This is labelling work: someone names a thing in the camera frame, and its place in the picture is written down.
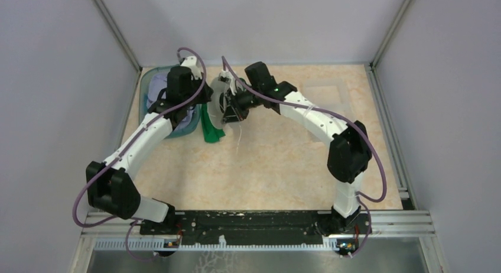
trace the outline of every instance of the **lavender fabric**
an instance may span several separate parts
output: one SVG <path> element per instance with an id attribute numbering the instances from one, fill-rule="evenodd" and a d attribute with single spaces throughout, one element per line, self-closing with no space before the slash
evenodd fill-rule
<path id="1" fill-rule="evenodd" d="M 149 108 L 158 97 L 160 90 L 167 87 L 167 73 L 158 73 L 153 76 L 151 81 L 149 82 L 148 87 L 148 100 L 146 102 L 146 107 Z M 187 115 L 183 120 L 179 123 L 179 125 L 175 128 L 175 130 L 182 130 L 191 122 L 191 118 L 193 117 L 193 110 L 188 110 Z"/>

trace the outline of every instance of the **blue bin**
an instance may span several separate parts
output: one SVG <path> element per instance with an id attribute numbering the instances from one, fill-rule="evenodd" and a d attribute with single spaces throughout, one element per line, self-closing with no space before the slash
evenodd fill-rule
<path id="1" fill-rule="evenodd" d="M 141 123 L 144 119 L 144 116 L 148 112 L 148 108 L 146 106 L 148 102 L 148 90 L 149 83 L 151 79 L 158 73 L 167 73 L 174 66 L 163 66 L 153 68 L 150 71 L 146 72 L 141 78 L 140 87 L 139 87 L 139 123 Z M 200 121 L 201 107 L 200 105 L 196 105 L 193 111 L 193 116 L 191 117 L 190 123 L 183 128 L 182 130 L 174 130 L 169 136 L 165 137 L 166 139 L 181 137 L 187 134 L 192 133 L 197 129 L 197 125 Z"/>

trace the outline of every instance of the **green cloth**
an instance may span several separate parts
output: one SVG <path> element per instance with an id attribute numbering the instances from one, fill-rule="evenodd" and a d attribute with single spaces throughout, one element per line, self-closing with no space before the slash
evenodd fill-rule
<path id="1" fill-rule="evenodd" d="M 207 143 L 219 142 L 219 138 L 225 135 L 222 129 L 217 129 L 210 122 L 209 114 L 207 113 L 207 104 L 202 105 L 200 121 L 202 122 L 202 130 L 204 133 L 204 139 Z"/>

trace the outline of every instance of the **beige tabletop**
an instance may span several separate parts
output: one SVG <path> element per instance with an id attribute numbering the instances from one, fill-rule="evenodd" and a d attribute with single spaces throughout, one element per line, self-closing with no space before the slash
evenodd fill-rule
<path id="1" fill-rule="evenodd" d="M 244 68 L 236 66 L 234 70 L 246 79 Z M 300 91 L 315 81 L 346 87 L 352 120 L 365 124 L 388 178 L 386 199 L 381 203 L 366 203 L 370 209 L 402 209 L 364 67 L 268 68 L 278 83 L 288 81 Z M 208 83 L 220 69 L 207 68 Z M 328 86 L 318 92 L 319 99 L 331 93 Z M 131 107 L 124 141 L 138 127 L 138 105 L 139 92 Z M 139 192 L 183 210 L 330 209 L 335 178 L 327 169 L 328 149 L 304 127 L 270 109 L 258 107 L 240 125 L 225 126 L 224 131 L 226 136 L 215 144 L 204 141 L 201 124 L 189 135 L 163 140 L 135 178 Z M 372 159 L 365 171 L 362 190 L 379 197 L 381 189 L 379 170 Z"/>

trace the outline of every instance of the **white wall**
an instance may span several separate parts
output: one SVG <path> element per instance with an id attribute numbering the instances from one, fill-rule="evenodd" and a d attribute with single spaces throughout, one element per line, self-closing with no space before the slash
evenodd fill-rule
<path id="1" fill-rule="evenodd" d="M 371 61 L 403 0 L 104 0 L 140 65 Z"/>
<path id="2" fill-rule="evenodd" d="M 67 272 L 73 200 L 118 142 L 135 71 L 91 0 L 0 0 L 0 77 L 0 272 Z"/>
<path id="3" fill-rule="evenodd" d="M 501 0 L 416 0 L 378 68 L 451 272 L 501 267 Z"/>

